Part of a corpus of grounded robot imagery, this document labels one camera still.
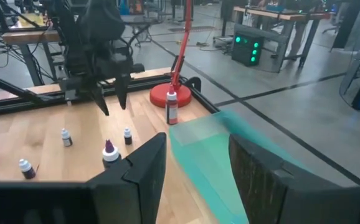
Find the red lamp arm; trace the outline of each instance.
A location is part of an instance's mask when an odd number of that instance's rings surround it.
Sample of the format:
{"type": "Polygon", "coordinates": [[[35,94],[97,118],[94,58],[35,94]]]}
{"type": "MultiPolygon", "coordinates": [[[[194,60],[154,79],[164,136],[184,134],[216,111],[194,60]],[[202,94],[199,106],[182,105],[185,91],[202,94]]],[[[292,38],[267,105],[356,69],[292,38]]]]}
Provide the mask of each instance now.
{"type": "Polygon", "coordinates": [[[180,72],[180,66],[182,64],[182,59],[184,57],[184,53],[186,52],[187,42],[188,42],[188,36],[190,34],[190,28],[191,28],[191,4],[192,0],[187,0],[187,8],[186,8],[186,26],[184,28],[184,37],[182,39],[181,48],[178,60],[176,62],[176,67],[173,71],[172,75],[172,85],[175,90],[178,90],[180,87],[179,83],[179,72],[180,72]]]}

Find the red bottle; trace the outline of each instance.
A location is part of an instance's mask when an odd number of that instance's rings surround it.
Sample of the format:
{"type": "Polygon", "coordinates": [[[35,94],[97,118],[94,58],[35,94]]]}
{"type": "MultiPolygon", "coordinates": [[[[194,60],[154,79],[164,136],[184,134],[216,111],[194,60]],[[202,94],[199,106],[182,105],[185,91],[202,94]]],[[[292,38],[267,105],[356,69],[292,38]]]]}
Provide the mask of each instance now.
{"type": "Polygon", "coordinates": [[[170,85],[169,91],[166,94],[166,122],[168,124],[178,123],[178,96],[174,91],[173,85],[170,85]]]}

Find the green plastic sheet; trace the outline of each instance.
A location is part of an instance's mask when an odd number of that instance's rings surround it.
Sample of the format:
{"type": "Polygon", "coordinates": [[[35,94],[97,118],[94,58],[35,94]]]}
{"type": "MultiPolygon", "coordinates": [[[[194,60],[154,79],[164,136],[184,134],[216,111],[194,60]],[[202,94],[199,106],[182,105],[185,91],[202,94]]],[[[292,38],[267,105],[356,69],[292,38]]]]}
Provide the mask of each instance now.
{"type": "Polygon", "coordinates": [[[230,134],[239,134],[284,160],[308,169],[233,111],[221,111],[171,127],[173,154],[216,219],[220,223],[245,224],[248,219],[230,166],[230,134]]]}

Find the metal table leg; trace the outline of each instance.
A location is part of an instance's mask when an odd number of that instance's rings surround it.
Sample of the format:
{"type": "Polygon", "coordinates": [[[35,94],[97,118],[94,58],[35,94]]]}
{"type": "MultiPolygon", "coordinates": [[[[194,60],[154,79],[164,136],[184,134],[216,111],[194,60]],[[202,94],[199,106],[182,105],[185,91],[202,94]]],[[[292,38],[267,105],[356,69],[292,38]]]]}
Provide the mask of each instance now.
{"type": "Polygon", "coordinates": [[[47,58],[47,61],[49,63],[51,74],[52,74],[54,80],[57,80],[57,73],[55,72],[54,62],[53,62],[52,57],[51,57],[49,44],[48,43],[43,43],[43,49],[44,49],[45,57],[47,58]]]}
{"type": "Polygon", "coordinates": [[[240,11],[236,11],[235,13],[235,22],[238,24],[242,24],[242,22],[244,21],[244,14],[240,11]]]}
{"type": "Polygon", "coordinates": [[[320,23],[320,20],[313,20],[313,23],[310,27],[309,35],[307,36],[305,47],[303,48],[302,56],[300,57],[300,60],[299,60],[300,68],[305,65],[305,61],[306,61],[307,55],[309,54],[309,50],[310,50],[311,44],[313,43],[313,39],[315,38],[319,23],[320,23]]]}
{"type": "Polygon", "coordinates": [[[350,87],[354,77],[357,75],[357,71],[360,69],[360,60],[354,59],[351,66],[349,66],[346,75],[342,79],[341,89],[339,90],[340,94],[345,95],[347,90],[350,87]]]}
{"type": "Polygon", "coordinates": [[[35,86],[43,85],[42,80],[37,73],[36,64],[33,61],[33,55],[31,54],[31,50],[29,50],[29,46],[27,44],[18,45],[21,50],[21,54],[24,57],[26,67],[28,68],[29,74],[31,75],[33,84],[35,86]]]}
{"type": "Polygon", "coordinates": [[[282,63],[284,62],[285,54],[287,52],[288,44],[291,39],[292,29],[295,22],[293,21],[285,21],[284,28],[281,31],[281,35],[287,37],[287,41],[284,44],[278,43],[277,47],[277,58],[273,64],[273,71],[280,72],[282,63]]]}

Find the concrete floor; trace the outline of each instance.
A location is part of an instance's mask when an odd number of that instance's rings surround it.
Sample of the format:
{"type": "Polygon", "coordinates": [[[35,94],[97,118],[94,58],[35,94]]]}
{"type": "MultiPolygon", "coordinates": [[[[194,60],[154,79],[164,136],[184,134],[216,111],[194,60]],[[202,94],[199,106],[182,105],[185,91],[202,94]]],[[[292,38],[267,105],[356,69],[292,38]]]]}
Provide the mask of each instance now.
{"type": "MultiPolygon", "coordinates": [[[[193,25],[220,28],[219,15],[218,5],[196,6],[193,25]]],[[[181,26],[170,22],[153,26],[150,32],[154,42],[142,44],[141,49],[134,47],[135,62],[143,63],[146,69],[170,67],[179,51],[176,41],[182,39],[182,34],[168,30],[173,27],[181,26]]],[[[182,75],[201,78],[202,93],[209,100],[222,110],[236,111],[315,174],[351,186],[360,184],[360,113],[338,94],[351,54],[329,52],[335,35],[321,34],[329,27],[328,21],[321,21],[301,70],[297,62],[290,62],[279,74],[263,72],[247,68],[221,51],[190,46],[182,75]]],[[[232,33],[232,24],[227,33],[232,33]]],[[[189,44],[211,44],[213,36],[219,34],[220,30],[193,32],[189,44]]],[[[124,36],[129,37],[130,31],[126,30],[124,36]]],[[[35,54],[49,72],[42,49],[35,54]]],[[[6,56],[0,56],[0,65],[5,61],[6,56]]],[[[0,68],[0,78],[20,87],[32,86],[25,65],[11,57],[8,66],[0,68]]]]}

